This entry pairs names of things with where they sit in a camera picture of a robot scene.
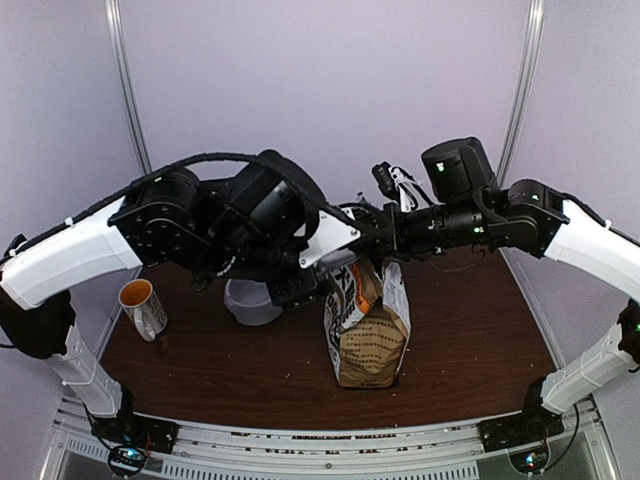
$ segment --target brown paper bag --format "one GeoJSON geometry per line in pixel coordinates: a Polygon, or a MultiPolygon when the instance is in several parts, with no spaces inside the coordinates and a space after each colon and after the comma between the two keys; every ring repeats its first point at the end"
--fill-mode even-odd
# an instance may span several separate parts
{"type": "Polygon", "coordinates": [[[397,263],[376,275],[361,258],[331,274],[324,324],[338,384],[381,388],[393,384],[407,348],[409,305],[397,263]]]}

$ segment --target coffee mug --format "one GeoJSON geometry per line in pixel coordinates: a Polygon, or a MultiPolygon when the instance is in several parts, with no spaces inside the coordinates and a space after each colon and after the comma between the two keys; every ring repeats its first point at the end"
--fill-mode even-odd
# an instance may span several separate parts
{"type": "Polygon", "coordinates": [[[127,283],[120,290],[118,300],[147,342],[153,342],[167,327],[167,314],[149,280],[139,278],[127,283]]]}

